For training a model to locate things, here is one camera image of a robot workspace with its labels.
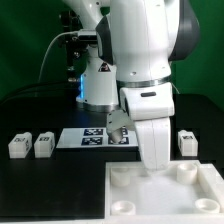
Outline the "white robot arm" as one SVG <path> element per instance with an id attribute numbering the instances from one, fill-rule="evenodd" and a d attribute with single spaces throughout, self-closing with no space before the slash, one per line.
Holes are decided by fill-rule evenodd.
<path id="1" fill-rule="evenodd" d="M 170 117 L 174 115 L 171 63 L 185 59 L 200 37 L 189 0 L 63 0 L 86 24 L 94 23 L 98 55 L 116 67 L 120 108 L 107 115 L 107 134 L 122 140 L 136 132 L 149 170 L 170 161 Z"/>

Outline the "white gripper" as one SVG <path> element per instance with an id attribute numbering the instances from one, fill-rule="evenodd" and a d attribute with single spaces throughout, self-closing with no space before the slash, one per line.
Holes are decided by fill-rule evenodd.
<path id="1" fill-rule="evenodd" d="M 149 170 L 166 169 L 170 161 L 170 117 L 175 114 L 171 83 L 121 88 L 120 103 L 133 122 L 144 166 Z"/>

